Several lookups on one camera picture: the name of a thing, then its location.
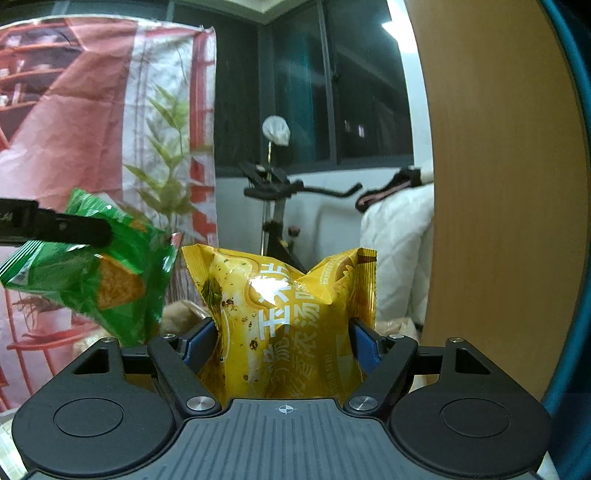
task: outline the black circular cover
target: black circular cover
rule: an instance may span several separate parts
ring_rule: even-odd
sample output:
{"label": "black circular cover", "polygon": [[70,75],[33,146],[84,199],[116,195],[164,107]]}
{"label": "black circular cover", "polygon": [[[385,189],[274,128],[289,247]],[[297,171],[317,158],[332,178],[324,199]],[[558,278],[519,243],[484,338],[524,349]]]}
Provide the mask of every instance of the black circular cover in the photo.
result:
{"label": "black circular cover", "polygon": [[86,394],[44,388],[20,408],[12,435],[28,469],[102,477],[129,470],[162,449],[174,431],[168,404],[125,382],[97,384],[102,388]]}
{"label": "black circular cover", "polygon": [[411,458],[465,478],[506,478],[533,468],[550,435],[547,413],[525,391],[461,395],[437,383],[403,397],[390,428]]}

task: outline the white quilted blanket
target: white quilted blanket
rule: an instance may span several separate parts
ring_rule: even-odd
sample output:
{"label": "white quilted blanket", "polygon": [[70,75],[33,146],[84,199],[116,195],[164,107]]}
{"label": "white quilted blanket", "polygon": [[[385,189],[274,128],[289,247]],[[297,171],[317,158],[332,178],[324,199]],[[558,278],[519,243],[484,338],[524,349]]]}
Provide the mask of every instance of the white quilted blanket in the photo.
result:
{"label": "white quilted blanket", "polygon": [[405,189],[371,206],[361,246],[378,251],[376,324],[425,322],[433,254],[434,186]]}

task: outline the crosshair symbol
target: crosshair symbol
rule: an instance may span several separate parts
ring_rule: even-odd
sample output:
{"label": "crosshair symbol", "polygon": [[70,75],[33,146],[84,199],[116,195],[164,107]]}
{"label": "crosshair symbol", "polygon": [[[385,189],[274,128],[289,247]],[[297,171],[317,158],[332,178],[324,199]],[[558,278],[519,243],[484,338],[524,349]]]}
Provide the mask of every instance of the crosshair symbol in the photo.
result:
{"label": "crosshair symbol", "polygon": [[297,408],[292,407],[291,405],[288,405],[287,403],[285,405],[282,405],[279,408],[276,408],[276,410],[279,410],[281,413],[287,415],[288,413],[293,412],[294,410],[297,410]]}

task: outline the metal screw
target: metal screw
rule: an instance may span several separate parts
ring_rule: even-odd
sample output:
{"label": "metal screw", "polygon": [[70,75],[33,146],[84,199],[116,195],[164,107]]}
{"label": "metal screw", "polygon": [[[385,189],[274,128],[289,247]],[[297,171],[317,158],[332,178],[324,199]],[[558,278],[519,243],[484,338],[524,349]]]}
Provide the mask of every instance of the metal screw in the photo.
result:
{"label": "metal screw", "polygon": [[351,398],[351,400],[349,400],[349,407],[351,407],[353,410],[357,410],[357,411],[373,410],[377,406],[378,406],[378,401],[375,398],[368,397],[366,395],[354,397],[354,398]]}
{"label": "metal screw", "polygon": [[194,411],[211,410],[216,406],[216,401],[212,397],[193,397],[187,400],[187,407]]}

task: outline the triangular cutout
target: triangular cutout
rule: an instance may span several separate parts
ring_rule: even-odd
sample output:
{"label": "triangular cutout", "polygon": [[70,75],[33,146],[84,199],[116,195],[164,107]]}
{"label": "triangular cutout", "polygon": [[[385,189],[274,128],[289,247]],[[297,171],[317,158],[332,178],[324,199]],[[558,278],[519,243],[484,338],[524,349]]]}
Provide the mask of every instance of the triangular cutout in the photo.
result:
{"label": "triangular cutout", "polygon": [[86,361],[76,368],[74,375],[105,374],[109,372],[109,352],[97,349]]}
{"label": "triangular cutout", "polygon": [[456,350],[456,372],[459,374],[472,375],[490,375],[490,370],[482,365],[476,357],[474,357],[465,348]]}

